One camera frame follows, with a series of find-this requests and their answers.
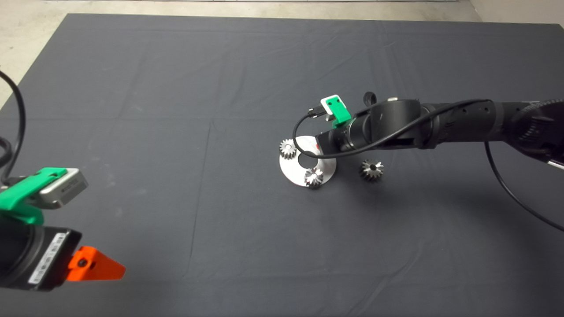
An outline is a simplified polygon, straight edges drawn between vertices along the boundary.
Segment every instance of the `gear teeth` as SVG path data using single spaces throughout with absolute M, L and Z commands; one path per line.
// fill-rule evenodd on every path
M 293 159 L 296 156 L 296 146 L 294 145 L 294 141 L 290 139 L 286 139 L 280 142 L 279 145 L 280 156 L 285 158 L 286 160 Z
M 360 164 L 359 174 L 367 182 L 376 182 L 384 174 L 384 166 L 382 162 L 365 160 Z
M 306 182 L 307 188 L 312 190 L 318 189 L 323 184 L 323 171 L 318 168 L 306 170 L 304 181 Z

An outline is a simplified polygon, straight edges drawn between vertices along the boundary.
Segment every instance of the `black cable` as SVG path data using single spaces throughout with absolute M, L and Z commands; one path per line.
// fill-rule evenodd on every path
M 298 144 L 298 142 L 296 141 L 296 134 L 298 132 L 298 128 L 300 126 L 300 124 L 302 124 L 302 122 L 304 122 L 305 119 L 309 118 L 311 115 L 307 114 L 305 116 L 303 116 L 301 119 L 298 120 L 298 122 L 296 123 L 296 125 L 294 126 L 294 130 L 292 132 L 292 139 L 294 140 L 294 145 L 296 146 L 296 148 L 302 152 L 302 154 L 304 154 L 305 156 L 309 156 L 309 157 L 313 157 L 314 159 L 336 159 L 338 157 L 345 157 L 345 156 L 351 156 L 351 155 L 355 155 L 355 154 L 359 154 L 362 153 L 364 151 L 367 151 L 369 149 L 372 149 L 373 147 L 379 146 L 380 144 L 386 143 L 389 140 L 392 140 L 394 138 L 397 138 L 398 136 L 402 135 L 403 133 L 405 133 L 407 130 L 413 128 L 416 125 L 419 125 L 429 119 L 432 119 L 438 115 L 440 115 L 443 112 L 447 112 L 449 110 L 458 108 L 458 107 L 466 107 L 467 105 L 471 105 L 474 103 L 479 103 L 479 102 L 491 102 L 491 100 L 489 99 L 469 99 L 469 100 L 464 100 L 461 102 L 455 102 L 455 103 L 451 103 L 446 105 L 443 108 L 431 111 L 413 121 L 411 121 L 410 123 L 406 124 L 403 128 L 399 129 L 398 131 L 381 138 L 380 140 L 374 141 L 362 148 L 358 148 L 358 149 L 354 149 L 352 151 L 347 151 L 347 152 L 342 152 L 342 153 L 337 153 L 337 154 L 331 154 L 331 155 L 316 155 L 312 152 L 309 151 L 304 151 Z
M 527 206 L 524 202 L 522 202 L 519 198 L 517 198 L 517 196 L 515 196 L 515 194 L 509 189 L 509 187 L 507 187 L 507 185 L 505 184 L 505 182 L 503 181 L 503 178 L 501 177 L 501 175 L 499 174 L 499 171 L 497 170 L 497 166 L 495 165 L 494 162 L 494 158 L 492 157 L 492 152 L 490 150 L 490 143 L 489 142 L 484 142 L 484 145 L 486 146 L 486 155 L 488 156 L 488 161 L 490 162 L 490 166 L 492 167 L 492 171 L 493 174 L 495 175 L 495 177 L 497 178 L 497 181 L 500 183 L 500 185 L 503 187 L 503 189 L 505 190 L 505 192 L 511 196 L 511 198 L 513 198 L 513 200 L 519 204 L 519 206 L 523 207 L 524 210 L 528 211 L 530 214 L 532 214 L 533 216 L 535 216 L 537 219 L 543 221 L 544 223 L 548 224 L 549 226 L 558 229 L 560 231 L 564 231 L 564 227 L 559 225 L 556 222 L 553 222 L 549 219 L 544 218 L 541 214 L 539 214 L 538 212 L 536 212 L 533 208 Z
M 6 81 L 12 91 L 14 92 L 14 97 L 16 98 L 17 102 L 17 110 L 20 117 L 20 123 L 17 127 L 17 137 L 16 137 L 16 145 L 14 146 L 14 152 L 12 154 L 12 158 L 7 163 L 6 167 L 4 168 L 4 172 L 0 177 L 0 181 L 8 185 L 8 178 L 10 177 L 10 172 L 12 168 L 14 168 L 14 164 L 16 164 L 16 159 L 18 154 L 20 154 L 21 144 L 24 141 L 24 134 L 25 134 L 25 107 L 24 107 L 24 98 L 21 96 L 21 91 L 17 87 L 16 83 L 12 79 L 8 77 L 8 75 L 4 74 L 0 71 L 0 78 Z
M 0 137 L 0 147 L 4 149 L 4 154 L 0 156 L 0 168 L 2 168 L 12 158 L 12 144 L 5 138 Z

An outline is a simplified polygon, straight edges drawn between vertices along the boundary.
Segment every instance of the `label sticker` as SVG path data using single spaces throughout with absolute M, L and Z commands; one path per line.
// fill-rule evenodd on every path
M 53 240 L 49 244 L 49 247 L 39 260 L 39 263 L 36 266 L 36 269 L 33 271 L 31 277 L 28 280 L 29 284 L 39 284 L 39 282 L 45 276 L 45 273 L 51 266 L 51 262 L 55 258 L 55 255 L 59 251 L 59 248 L 63 244 L 63 241 L 67 237 L 66 232 L 60 232 L 53 237 Z

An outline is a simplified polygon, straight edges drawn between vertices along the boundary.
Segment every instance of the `disc with hole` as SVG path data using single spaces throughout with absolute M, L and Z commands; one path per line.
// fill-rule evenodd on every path
M 304 151 L 312 152 L 316 155 L 320 155 L 321 151 L 318 149 L 317 141 L 315 137 L 311 137 L 309 135 L 297 137 L 296 141 L 298 145 L 304 149 Z M 301 152 L 297 149 L 296 155 L 293 158 L 287 159 L 280 156 L 280 169 L 282 173 L 288 178 L 292 183 L 306 187 L 306 181 L 304 179 L 306 175 L 307 169 L 302 167 L 299 164 L 299 156 Z M 335 174 L 335 170 L 337 169 L 337 160 L 334 158 L 329 158 L 326 160 L 318 160 L 316 168 L 320 169 L 323 172 L 323 182 L 322 184 L 327 183 Z

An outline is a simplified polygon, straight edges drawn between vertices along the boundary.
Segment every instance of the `dark gray fabric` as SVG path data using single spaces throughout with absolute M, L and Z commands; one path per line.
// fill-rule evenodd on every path
M 277 145 L 320 98 L 563 97 L 558 25 L 69 15 L 25 78 L 15 175 L 78 167 L 46 224 L 127 267 L 121 281 L 0 290 L 0 315 L 560 316 L 564 234 L 518 207 L 481 144 L 339 160 L 319 191 Z M 10 100 L 1 135 L 13 138 Z M 329 128 L 308 122 L 301 134 Z M 564 175 L 503 144 L 516 193 L 564 223 Z M 385 179 L 367 184 L 361 160 Z

